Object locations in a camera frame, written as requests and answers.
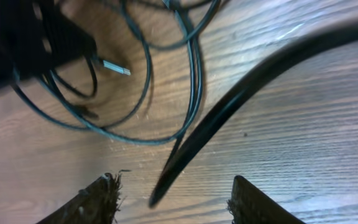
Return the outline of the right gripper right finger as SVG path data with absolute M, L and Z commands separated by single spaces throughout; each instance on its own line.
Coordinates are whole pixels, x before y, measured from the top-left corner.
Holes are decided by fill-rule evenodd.
M 241 175 L 234 177 L 227 209 L 233 224 L 305 224 Z

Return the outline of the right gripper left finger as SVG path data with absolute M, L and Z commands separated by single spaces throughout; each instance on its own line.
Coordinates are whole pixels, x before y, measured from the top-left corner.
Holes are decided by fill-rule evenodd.
M 120 211 L 121 174 L 104 173 L 37 224 L 112 224 Z

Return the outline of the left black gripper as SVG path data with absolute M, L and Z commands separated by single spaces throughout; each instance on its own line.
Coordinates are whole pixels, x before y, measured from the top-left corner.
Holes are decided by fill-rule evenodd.
M 0 89 L 14 73 L 28 80 L 96 51 L 92 36 L 54 1 L 0 1 Z

